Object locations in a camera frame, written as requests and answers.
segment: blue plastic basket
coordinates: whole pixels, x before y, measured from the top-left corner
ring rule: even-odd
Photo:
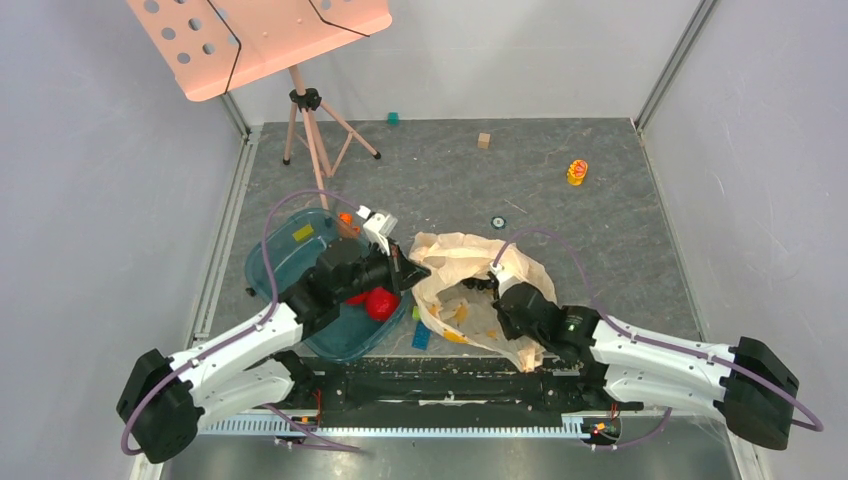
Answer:
[[[268,256],[274,267],[274,278],[279,291],[297,281],[306,269],[315,266],[318,255],[327,245],[339,238],[338,220],[332,213],[312,208],[302,210],[268,236]],[[360,237],[362,253],[368,253],[368,242]],[[271,285],[262,249],[253,247],[244,265],[247,282],[265,301],[270,301]],[[409,309],[411,296],[406,292],[395,313],[386,322],[372,320],[363,306],[342,304],[339,318],[304,343],[319,357],[327,360],[352,362],[377,346],[395,328]]]

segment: red object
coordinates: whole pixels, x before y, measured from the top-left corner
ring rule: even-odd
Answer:
[[[369,295],[371,295],[371,292],[360,293],[355,297],[348,298],[347,300],[345,300],[345,303],[354,307],[356,305],[362,305],[363,303],[365,303],[365,300],[368,298]]]
[[[365,311],[368,312],[369,317],[378,322],[388,320],[395,313],[398,305],[400,305],[400,298],[383,287],[375,288],[365,299]]]

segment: cloth bag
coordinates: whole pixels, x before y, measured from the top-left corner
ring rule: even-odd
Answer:
[[[542,363],[545,349],[521,337],[507,340],[492,307],[492,291],[469,289],[466,278],[488,278],[489,265],[503,246],[502,240],[477,235],[419,233],[409,259],[428,267],[431,275],[412,287],[421,321],[446,339],[498,352],[522,372],[533,371]],[[500,265],[538,288],[547,300],[556,302],[554,284],[545,267],[510,245]]]

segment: gray wall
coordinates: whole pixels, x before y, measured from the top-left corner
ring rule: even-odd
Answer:
[[[633,117],[697,5],[391,0],[388,29],[307,61],[303,78],[353,119]],[[285,122],[291,88],[281,72],[234,97],[251,124]]]
[[[710,337],[759,337],[825,422],[767,456],[843,478],[848,2],[721,2],[647,130]]]
[[[2,2],[0,69],[0,476],[126,478],[115,404],[183,346],[239,139],[124,2]]]

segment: music stand tripod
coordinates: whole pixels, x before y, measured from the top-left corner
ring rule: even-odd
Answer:
[[[344,157],[347,148],[350,146],[351,140],[354,138],[361,143],[375,159],[380,159],[380,152],[372,147],[371,144],[359,134],[359,132],[351,127],[350,124],[338,114],[338,112],[336,112],[330,105],[327,105],[327,102],[325,102],[318,94],[318,90],[314,88],[306,88],[304,86],[303,78],[300,76],[300,70],[297,65],[292,65],[288,68],[288,70],[289,74],[291,74],[292,82],[294,82],[294,90],[292,90],[289,94],[289,98],[291,98],[292,101],[292,107],[291,113],[289,114],[289,128],[288,133],[286,134],[286,150],[285,153],[283,153],[283,165],[291,164],[292,139],[295,135],[297,135],[294,132],[294,128],[295,122],[297,121],[298,110],[300,110],[301,115],[303,116],[303,127],[306,130],[306,140],[304,140],[300,135],[297,135],[297,138],[306,145],[306,148],[309,149],[309,156],[312,158],[312,167],[315,170],[315,181],[318,183],[318,188],[322,190],[324,189],[323,175],[326,175],[329,178],[336,173],[336,170],[339,168],[339,164],[342,162],[342,157]],[[336,159],[336,163],[332,167],[330,167],[327,150],[324,147],[324,141],[321,138],[321,131],[318,129],[318,122],[315,120],[314,112],[318,110],[319,107],[324,109],[327,114],[333,117],[333,119],[342,126],[342,128],[347,130],[347,140],[345,140],[345,143],[339,152],[339,156]],[[327,198],[324,195],[321,195],[321,205],[325,210],[329,210]]]

